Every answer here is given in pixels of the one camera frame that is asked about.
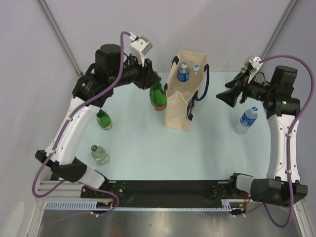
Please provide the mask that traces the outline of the green glass bottle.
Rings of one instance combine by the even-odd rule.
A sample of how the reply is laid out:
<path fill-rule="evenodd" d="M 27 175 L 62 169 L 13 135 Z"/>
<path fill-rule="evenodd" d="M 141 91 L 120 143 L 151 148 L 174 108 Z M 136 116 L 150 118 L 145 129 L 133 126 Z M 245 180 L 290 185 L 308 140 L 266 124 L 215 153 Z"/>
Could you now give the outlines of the green glass bottle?
<path fill-rule="evenodd" d="M 234 77 L 234 79 L 238 79 L 243 76 L 243 74 L 247 71 L 246 67 L 242 67 L 240 72 Z"/>

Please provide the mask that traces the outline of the green bottle orange label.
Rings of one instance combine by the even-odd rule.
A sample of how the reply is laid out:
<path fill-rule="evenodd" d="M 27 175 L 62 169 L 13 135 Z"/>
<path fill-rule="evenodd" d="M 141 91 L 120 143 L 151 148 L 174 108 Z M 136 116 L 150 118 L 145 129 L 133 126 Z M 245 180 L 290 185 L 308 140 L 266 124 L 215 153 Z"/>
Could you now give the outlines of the green bottle orange label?
<path fill-rule="evenodd" d="M 156 82 L 150 88 L 150 102 L 156 111 L 163 111 L 167 107 L 166 89 L 160 82 Z"/>

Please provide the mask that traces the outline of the blue label water bottle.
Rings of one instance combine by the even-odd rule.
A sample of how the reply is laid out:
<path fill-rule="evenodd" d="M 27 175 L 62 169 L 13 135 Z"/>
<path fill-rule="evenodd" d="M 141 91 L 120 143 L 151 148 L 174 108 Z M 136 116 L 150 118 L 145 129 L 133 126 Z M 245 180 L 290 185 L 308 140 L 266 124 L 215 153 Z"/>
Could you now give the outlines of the blue label water bottle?
<path fill-rule="evenodd" d="M 246 110 L 242 116 L 240 117 L 239 121 L 236 124 L 235 132 L 238 135 L 245 135 L 250 127 L 254 124 L 258 117 L 258 108 L 251 107 L 250 109 Z"/>
<path fill-rule="evenodd" d="M 177 79 L 179 82 L 187 82 L 189 79 L 189 68 L 187 62 L 182 62 L 178 72 L 177 72 Z"/>

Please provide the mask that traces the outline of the clear unlabelled water bottle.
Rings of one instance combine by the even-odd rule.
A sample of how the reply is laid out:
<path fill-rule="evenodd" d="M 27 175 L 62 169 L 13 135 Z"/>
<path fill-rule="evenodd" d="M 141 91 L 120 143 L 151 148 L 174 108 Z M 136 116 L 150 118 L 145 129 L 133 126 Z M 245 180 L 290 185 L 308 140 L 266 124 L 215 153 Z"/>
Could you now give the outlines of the clear unlabelled water bottle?
<path fill-rule="evenodd" d="M 199 66 L 199 64 L 194 64 L 193 71 L 194 71 L 194 76 L 197 77 L 199 75 L 199 73 L 200 73 L 200 66 Z"/>

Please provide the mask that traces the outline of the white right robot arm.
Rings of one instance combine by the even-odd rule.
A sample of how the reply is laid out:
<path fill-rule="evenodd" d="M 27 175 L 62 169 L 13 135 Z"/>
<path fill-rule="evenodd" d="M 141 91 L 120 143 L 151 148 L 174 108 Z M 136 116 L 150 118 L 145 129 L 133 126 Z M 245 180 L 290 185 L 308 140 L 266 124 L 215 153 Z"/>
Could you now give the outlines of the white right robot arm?
<path fill-rule="evenodd" d="M 263 102 L 271 134 L 271 155 L 265 178 L 234 173 L 229 178 L 228 193 L 239 198 L 249 193 L 253 201 L 289 207 L 303 199 L 308 187 L 300 183 L 296 163 L 296 134 L 300 101 L 293 98 L 297 70 L 288 66 L 276 66 L 268 85 L 250 79 L 250 71 L 243 67 L 237 76 L 225 87 L 227 91 L 217 98 L 231 107 L 241 96 L 241 103 L 247 98 Z"/>

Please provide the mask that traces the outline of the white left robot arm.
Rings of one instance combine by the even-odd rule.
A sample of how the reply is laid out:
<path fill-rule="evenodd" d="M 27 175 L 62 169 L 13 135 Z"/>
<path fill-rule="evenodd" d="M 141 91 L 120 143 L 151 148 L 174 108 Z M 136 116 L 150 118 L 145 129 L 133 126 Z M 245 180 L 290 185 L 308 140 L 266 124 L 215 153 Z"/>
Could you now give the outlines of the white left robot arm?
<path fill-rule="evenodd" d="M 130 44 L 131 53 L 124 60 L 119 45 L 101 46 L 95 53 L 95 63 L 79 78 L 72 92 L 69 110 L 64 119 L 67 126 L 60 127 L 45 150 L 36 152 L 36 159 L 50 167 L 60 178 L 91 186 L 92 192 L 100 198 L 106 196 L 109 191 L 106 177 L 78 160 L 75 153 L 91 119 L 96 117 L 106 99 L 112 96 L 114 90 L 110 86 L 117 78 L 119 70 L 122 70 L 122 75 L 116 87 L 133 83 L 140 89 L 148 89 L 161 80 L 152 68 L 152 61 L 145 58 L 151 48 L 151 43 L 137 40 Z M 110 88 L 108 92 L 85 104 L 107 88 Z"/>

